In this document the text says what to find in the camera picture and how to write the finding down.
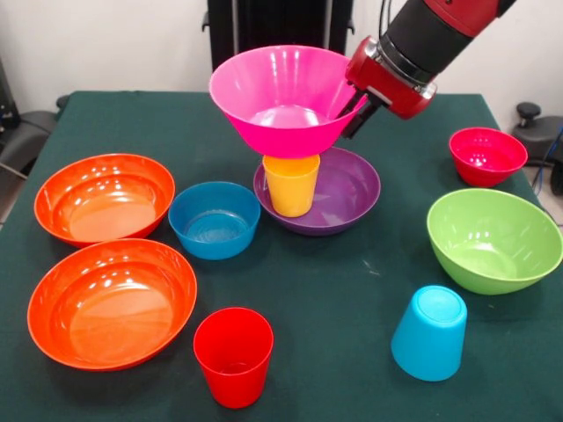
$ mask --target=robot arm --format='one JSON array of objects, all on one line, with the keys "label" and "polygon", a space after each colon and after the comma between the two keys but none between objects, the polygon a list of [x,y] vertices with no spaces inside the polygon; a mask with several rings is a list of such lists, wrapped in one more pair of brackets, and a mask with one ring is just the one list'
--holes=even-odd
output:
[{"label": "robot arm", "polygon": [[340,115],[367,96],[342,135],[352,138],[380,106],[403,119],[424,110],[432,83],[515,0],[408,0],[379,40],[366,38],[346,70],[356,89]]}]

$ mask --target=light blue cup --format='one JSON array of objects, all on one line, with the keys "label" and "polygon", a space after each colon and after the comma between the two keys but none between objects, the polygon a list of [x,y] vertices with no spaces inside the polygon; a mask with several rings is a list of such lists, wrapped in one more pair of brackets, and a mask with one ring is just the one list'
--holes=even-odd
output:
[{"label": "light blue cup", "polygon": [[422,381],[443,381],[461,365],[467,307],[442,286],[426,286],[411,299],[391,341],[397,364]]}]

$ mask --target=blue bowl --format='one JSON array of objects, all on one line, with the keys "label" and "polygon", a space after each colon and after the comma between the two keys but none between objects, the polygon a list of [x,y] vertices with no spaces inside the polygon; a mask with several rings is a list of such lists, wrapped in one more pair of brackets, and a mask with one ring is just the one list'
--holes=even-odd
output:
[{"label": "blue bowl", "polygon": [[203,259],[227,259],[248,247],[260,218],[254,193],[229,182],[192,186],[176,197],[168,220],[186,251]]}]

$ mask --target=bowl rim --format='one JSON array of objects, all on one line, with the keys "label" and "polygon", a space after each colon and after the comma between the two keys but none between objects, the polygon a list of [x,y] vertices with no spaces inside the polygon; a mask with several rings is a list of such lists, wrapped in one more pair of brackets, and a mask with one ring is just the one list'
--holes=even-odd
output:
[{"label": "bowl rim", "polygon": [[[37,211],[37,207],[38,207],[38,203],[40,200],[40,195],[41,193],[45,190],[47,184],[53,180],[54,178],[56,178],[57,176],[61,175],[62,173],[64,173],[65,171],[68,171],[69,169],[71,169],[72,167],[91,161],[91,160],[95,160],[95,159],[100,159],[100,158],[106,158],[106,157],[120,157],[120,156],[124,156],[124,157],[130,157],[130,158],[135,158],[135,159],[143,159],[143,160],[147,160],[147,161],[151,161],[153,164],[155,164],[156,166],[160,167],[166,174],[166,176],[169,179],[169,182],[172,186],[172,195],[171,197],[168,199],[168,201],[166,202],[163,210],[153,219],[152,222],[145,224],[144,226],[142,226],[141,228],[128,233],[124,236],[120,236],[120,237],[116,237],[116,238],[108,238],[108,239],[103,239],[103,240],[99,240],[96,242],[91,242],[91,241],[87,241],[87,240],[83,240],[80,238],[76,238],[76,237],[70,237],[70,236],[66,236],[64,234],[60,234],[59,232],[55,232],[54,230],[51,230],[46,224],[45,222],[39,217],[39,213]],[[74,161],[70,164],[65,165],[64,167],[62,167],[60,170],[56,171],[55,173],[51,174],[51,176],[49,176],[47,178],[47,180],[45,180],[45,182],[43,182],[43,184],[41,185],[41,187],[39,188],[39,190],[37,191],[37,193],[35,194],[35,199],[33,201],[33,213],[35,214],[35,220],[39,223],[39,225],[50,235],[55,236],[61,240],[63,240],[64,242],[70,243],[70,244],[84,244],[84,245],[92,245],[92,244],[100,244],[103,242],[108,242],[108,241],[112,241],[112,240],[118,240],[118,239],[124,239],[124,238],[129,238],[134,236],[136,233],[139,233],[140,231],[143,231],[145,229],[147,229],[148,227],[150,227],[152,224],[154,224],[155,222],[159,222],[160,220],[162,220],[166,214],[166,212],[168,211],[168,208],[170,208],[170,205],[172,204],[172,201],[174,200],[174,195],[176,193],[176,182],[174,181],[174,176],[172,175],[172,173],[170,172],[170,170],[168,170],[166,168],[166,166],[164,166],[163,164],[159,163],[157,160],[150,158],[148,156],[142,156],[139,154],[132,154],[132,153],[127,153],[127,152],[113,152],[113,153],[109,153],[109,154],[99,154],[96,156],[87,156],[85,158],[82,158],[80,160]]]},{"label": "bowl rim", "polygon": [[[482,273],[479,271],[475,271],[467,266],[464,266],[462,264],[459,264],[458,262],[456,262],[455,259],[453,259],[449,253],[447,253],[442,246],[440,246],[438,244],[438,242],[436,242],[435,236],[433,234],[433,230],[430,228],[430,217],[432,215],[432,213],[435,211],[435,208],[438,206],[438,204],[440,204],[443,200],[447,200],[449,197],[451,196],[456,196],[456,195],[463,195],[463,194],[467,194],[467,193],[486,193],[486,194],[491,194],[491,195],[500,195],[500,196],[505,196],[507,198],[510,198],[512,200],[515,200],[516,202],[521,203],[522,205],[524,205],[525,207],[529,207],[532,208],[534,211],[537,211],[540,215],[542,215],[549,224],[551,224],[552,229],[558,233],[558,238],[559,238],[559,258],[557,259],[557,262],[555,264],[553,264],[553,266],[551,266],[548,270],[545,270],[541,273],[538,273],[536,275],[530,276],[530,277],[493,277],[490,274],[486,274],[486,273]],[[486,189],[486,188],[478,188],[478,187],[470,187],[470,188],[464,188],[464,189],[458,189],[456,191],[450,192],[450,193],[446,193],[443,196],[441,196],[440,198],[438,198],[437,200],[435,200],[435,202],[432,204],[432,206],[430,207],[430,209],[428,210],[427,213],[427,219],[426,219],[426,226],[427,226],[427,232],[428,232],[428,236],[430,237],[430,241],[432,243],[432,245],[438,249],[438,251],[440,251],[440,253],[446,257],[447,259],[449,259],[451,262],[453,262],[454,264],[456,264],[457,266],[462,267],[463,269],[465,269],[465,271],[469,271],[470,273],[473,273],[475,275],[478,275],[480,277],[485,277],[489,280],[494,280],[494,281],[501,281],[501,282],[507,282],[507,283],[526,283],[526,282],[531,282],[534,280],[541,280],[543,279],[546,275],[552,273],[553,271],[555,271],[555,269],[557,269],[557,267],[561,264],[561,260],[563,259],[563,234],[561,233],[561,230],[559,229],[559,227],[557,226],[557,224],[555,223],[555,221],[551,218],[551,216],[545,212],[542,208],[538,207],[537,205],[531,203],[528,200],[525,200],[524,198],[521,198],[520,196],[514,195],[513,193],[507,193],[507,192],[503,192],[503,191],[498,191],[495,189]]]},{"label": "bowl rim", "polygon": [[[217,69],[215,69],[213,71],[213,73],[211,74],[211,78],[209,79],[208,82],[208,91],[209,91],[209,96],[211,97],[211,99],[213,100],[213,102],[215,103],[216,106],[219,107],[219,109],[223,112],[223,113],[227,113],[229,114],[230,117],[233,117],[237,120],[243,121],[244,123],[248,124],[248,125],[252,125],[252,126],[257,126],[257,127],[264,127],[262,125],[259,125],[257,123],[252,123],[251,121],[249,121],[248,119],[244,119],[242,117],[240,117],[237,113],[233,113],[231,110],[227,110],[225,109],[222,105],[219,105],[220,102],[217,101],[217,96],[215,93],[215,89],[213,88],[213,81],[215,80],[216,76],[222,71],[222,69],[226,68],[227,66],[229,66],[233,61],[237,60],[239,57],[244,57],[246,55],[256,55],[258,54],[260,51],[267,51],[267,50],[283,50],[284,48],[291,48],[292,50],[300,50],[300,51],[305,51],[305,50],[318,50],[318,51],[323,51],[324,53],[326,53],[327,55],[333,55],[333,56],[338,56],[338,57],[342,57],[343,59],[349,61],[350,59],[348,57],[346,57],[345,55],[341,55],[340,53],[336,53],[335,51],[332,50],[328,50],[326,48],[321,48],[321,47],[313,47],[313,46],[305,46],[302,44],[279,44],[279,45],[274,45],[274,46],[264,46],[264,47],[256,47],[256,48],[252,48],[250,50],[246,50],[243,51],[242,53],[238,53],[237,55],[233,55],[232,57],[230,57],[229,59],[225,60],[223,63],[221,63]],[[321,123],[319,125],[316,125],[315,127],[323,127],[323,126],[327,126],[327,125],[331,125],[336,121],[341,121],[341,120],[345,120],[347,118],[349,118],[352,114],[356,114],[358,112],[358,110],[363,106],[363,104],[365,103],[365,101],[360,101],[355,107],[354,110],[352,110],[351,112],[348,112],[342,116],[340,116],[339,118],[336,119],[332,119],[329,120],[325,123]],[[303,130],[302,127],[270,127],[270,128],[274,128],[276,130]]]},{"label": "bowl rim", "polygon": [[[252,221],[252,224],[250,224],[250,226],[248,227],[248,230],[245,230],[243,233],[239,234],[236,237],[233,237],[232,239],[228,239],[228,240],[221,240],[218,242],[204,242],[202,240],[194,240],[191,239],[189,237],[187,237],[186,235],[182,234],[178,229],[176,224],[174,224],[172,222],[172,218],[171,218],[171,210],[174,206],[174,203],[180,199],[180,197],[185,196],[188,194],[189,191],[195,189],[195,188],[201,188],[201,187],[205,187],[205,186],[210,186],[210,185],[223,185],[223,186],[228,186],[231,188],[236,188],[241,192],[245,192],[245,194],[249,195],[249,198],[253,198],[252,201],[252,207],[255,208],[255,218]],[[242,186],[239,185],[238,183],[234,183],[234,182],[227,182],[227,181],[223,181],[223,180],[211,180],[208,182],[202,182],[202,183],[198,183],[195,185],[191,185],[188,188],[184,189],[182,192],[180,192],[176,198],[173,199],[172,204],[169,206],[168,208],[168,222],[170,223],[170,227],[172,227],[172,230],[174,230],[174,233],[176,233],[176,236],[181,237],[183,239],[188,240],[189,242],[193,243],[193,244],[207,244],[207,245],[216,245],[216,244],[229,244],[233,241],[238,240],[240,237],[244,236],[245,234],[252,232],[253,230],[256,229],[256,227],[258,226],[258,222],[260,221],[260,216],[261,216],[261,208],[260,208],[260,201],[258,200],[256,194],[254,194],[253,191],[251,191],[250,189],[248,189],[246,186]]]},{"label": "bowl rim", "polygon": [[[485,169],[483,167],[476,167],[470,163],[467,162],[467,160],[464,160],[462,157],[460,157],[456,151],[453,148],[453,142],[454,140],[457,138],[458,135],[464,133],[464,132],[470,132],[472,130],[483,130],[486,132],[493,132],[496,134],[500,134],[502,136],[506,136],[508,139],[511,140],[511,142],[513,142],[515,145],[518,145],[518,149],[523,151],[524,153],[524,159],[522,161],[521,164],[518,164],[517,166],[514,167],[509,167],[507,169],[502,169],[502,170],[495,170],[495,169]],[[520,169],[523,168],[523,166],[528,162],[528,150],[526,149],[526,147],[524,147],[522,145],[522,143],[520,141],[518,141],[513,135],[511,134],[507,134],[506,132],[502,132],[500,129],[495,129],[493,127],[464,127],[463,129],[459,129],[456,132],[454,132],[454,134],[452,136],[450,136],[450,141],[448,143],[449,147],[450,147],[450,153],[451,155],[458,160],[460,163],[466,164],[469,167],[471,167],[472,169],[478,170],[478,171],[483,171],[484,173],[489,173],[489,174],[497,174],[497,175],[501,175],[501,174],[507,174],[507,173],[512,173],[515,171],[518,171]]]},{"label": "bowl rim", "polygon": [[[302,224],[296,221],[296,218],[293,217],[284,217],[283,215],[279,215],[277,214],[275,211],[273,211],[272,213],[268,210],[268,208],[262,204],[262,201],[260,200],[260,196],[256,195],[256,198],[258,199],[260,205],[262,207],[264,207],[264,209],[266,209],[267,213],[269,215],[271,215],[274,219],[278,220],[279,222],[283,222],[283,223],[287,223],[290,224],[293,227],[298,227],[298,228],[302,228],[302,229],[312,229],[312,230],[322,230],[322,229],[336,229],[338,227],[343,227],[346,226],[352,222],[357,222],[359,221],[361,218],[363,218],[369,211],[371,211],[371,209],[377,204],[377,202],[379,201],[379,198],[381,196],[381,190],[382,190],[382,183],[381,183],[381,177],[379,176],[379,173],[377,172],[376,168],[368,161],[366,160],[363,156],[356,154],[353,151],[350,151],[348,149],[343,149],[343,148],[339,148],[339,147],[331,147],[329,149],[327,149],[326,151],[322,152],[320,154],[320,159],[321,159],[321,163],[318,167],[318,170],[320,171],[321,166],[323,165],[323,154],[329,152],[329,151],[335,151],[339,154],[348,154],[350,156],[353,156],[354,158],[363,161],[365,164],[367,164],[371,169],[373,169],[373,174],[376,177],[377,180],[377,184],[378,184],[378,192],[375,196],[375,198],[373,199],[373,201],[371,201],[371,203],[369,204],[368,207],[366,207],[366,209],[359,215],[357,215],[355,218],[353,218],[352,220],[348,220],[346,222],[343,222],[342,224],[338,224],[338,225],[331,225],[331,224],[327,224],[327,225],[322,225],[322,226],[309,226],[306,224]],[[254,192],[256,192],[256,183],[255,181],[258,178],[258,174],[260,173],[260,168],[263,168],[262,163],[259,164],[258,168],[256,169],[256,171],[254,172],[254,176],[252,177],[252,186],[254,188]]]},{"label": "bowl rim", "polygon": [[[57,356],[57,355],[51,353],[50,351],[48,351],[44,347],[44,345],[40,341],[38,341],[38,339],[36,338],[34,331],[32,329],[33,324],[31,323],[31,309],[32,309],[33,299],[38,294],[40,287],[44,283],[44,280],[48,276],[50,276],[53,272],[57,271],[61,267],[61,265],[63,265],[63,263],[70,260],[71,258],[74,258],[76,255],[84,254],[85,251],[90,251],[90,250],[96,249],[96,248],[100,248],[100,251],[104,251],[108,244],[125,244],[125,243],[127,243],[127,244],[156,245],[156,246],[164,248],[168,252],[172,253],[176,258],[182,260],[187,265],[187,268],[189,269],[191,276],[192,276],[192,279],[194,281],[194,283],[193,283],[194,284],[194,300],[191,303],[189,303],[188,306],[186,306],[186,309],[187,309],[186,317],[181,320],[181,322],[180,322],[180,324],[179,324],[179,326],[177,327],[176,330],[172,331],[172,333],[170,335],[166,336],[166,338],[158,346],[154,347],[151,351],[145,353],[141,357],[138,357],[138,358],[135,358],[135,359],[132,359],[132,360],[123,361],[120,364],[91,365],[91,364],[70,363],[68,360],[61,359],[59,356]],[[182,255],[180,252],[176,251],[171,246],[164,244],[162,242],[157,242],[155,240],[140,239],[140,238],[136,238],[136,237],[107,240],[105,242],[99,242],[97,244],[91,244],[91,245],[86,246],[82,249],[79,249],[77,251],[72,252],[70,255],[66,256],[65,258],[61,259],[59,262],[54,264],[41,277],[40,282],[37,283],[37,286],[35,286],[35,289],[33,290],[32,295],[30,296],[29,302],[27,304],[27,312],[26,312],[27,331],[29,332],[29,335],[32,338],[33,343],[46,356],[48,356],[50,359],[52,359],[56,362],[59,362],[59,363],[65,365],[67,367],[73,367],[73,368],[76,368],[76,369],[82,369],[82,370],[85,370],[85,371],[95,371],[95,372],[107,372],[107,371],[117,371],[117,370],[127,369],[129,367],[133,367],[135,365],[141,364],[141,363],[145,362],[146,360],[154,357],[156,354],[158,354],[163,349],[165,349],[180,334],[180,332],[186,326],[187,321],[189,320],[190,316],[194,312],[195,304],[197,302],[197,293],[198,293],[197,276],[195,274],[194,268],[189,263],[189,261],[186,259],[186,257],[184,257],[184,255]]]}]

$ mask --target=green tablecloth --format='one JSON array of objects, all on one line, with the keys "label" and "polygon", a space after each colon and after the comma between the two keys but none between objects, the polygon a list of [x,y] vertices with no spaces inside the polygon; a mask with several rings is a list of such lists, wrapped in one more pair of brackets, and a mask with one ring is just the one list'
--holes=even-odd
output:
[{"label": "green tablecloth", "polygon": [[[379,171],[375,208],[347,232],[295,235],[263,214],[251,247],[234,259],[189,258],[198,276],[194,313],[157,357],[95,374],[59,365],[33,344],[29,297],[42,275],[74,249],[43,231],[33,197],[54,171],[85,156],[126,151],[154,157],[178,191],[206,180],[252,186],[260,157],[207,94],[74,94],[0,231],[0,419],[182,421],[563,420],[561,271],[512,295],[457,287],[438,265],[426,232],[434,200],[464,187],[447,142],[467,126],[495,126],[481,96],[439,96],[401,121],[379,112],[353,141]],[[498,186],[534,200],[524,175]],[[151,236],[180,249],[168,222]],[[414,291],[458,291],[469,320],[464,358],[450,380],[425,383],[390,354],[393,330]],[[262,398],[242,411],[218,406],[191,342],[199,322],[230,305],[261,312],[275,333]]]}]

